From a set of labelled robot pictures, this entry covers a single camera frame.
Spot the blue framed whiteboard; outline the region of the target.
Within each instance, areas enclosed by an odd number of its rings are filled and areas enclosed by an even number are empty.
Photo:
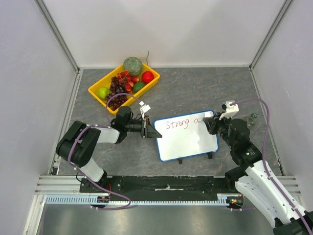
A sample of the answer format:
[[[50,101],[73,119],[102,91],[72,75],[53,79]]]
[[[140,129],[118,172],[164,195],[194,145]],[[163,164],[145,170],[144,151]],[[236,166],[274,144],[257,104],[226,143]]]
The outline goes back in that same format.
[[[193,157],[219,150],[217,135],[208,133],[203,118],[211,118],[214,111],[205,110],[154,121],[154,128],[162,135],[157,138],[162,162]]]

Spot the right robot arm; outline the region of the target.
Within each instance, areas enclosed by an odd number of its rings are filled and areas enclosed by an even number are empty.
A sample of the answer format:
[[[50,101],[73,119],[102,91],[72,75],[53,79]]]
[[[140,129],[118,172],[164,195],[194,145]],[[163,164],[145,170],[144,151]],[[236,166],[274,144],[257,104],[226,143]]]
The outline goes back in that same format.
[[[221,118],[221,113],[203,118],[211,135],[218,135],[230,148],[236,168],[225,174],[224,187],[238,191],[267,219],[275,235],[311,235],[313,213],[286,190],[250,141],[250,130],[242,119]]]

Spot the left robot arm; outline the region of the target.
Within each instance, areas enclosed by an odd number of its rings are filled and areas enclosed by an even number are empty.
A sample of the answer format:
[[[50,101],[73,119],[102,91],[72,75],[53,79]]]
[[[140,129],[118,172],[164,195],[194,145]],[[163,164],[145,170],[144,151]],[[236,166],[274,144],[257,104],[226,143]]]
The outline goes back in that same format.
[[[142,138],[162,138],[162,135],[151,125],[144,111],[149,109],[144,105],[140,118],[133,118],[130,107],[119,108],[110,126],[87,125],[75,121],[58,142],[56,154],[89,178],[90,187],[96,192],[107,188],[107,173],[92,158],[95,147],[99,143],[121,143],[129,132],[139,133]]]

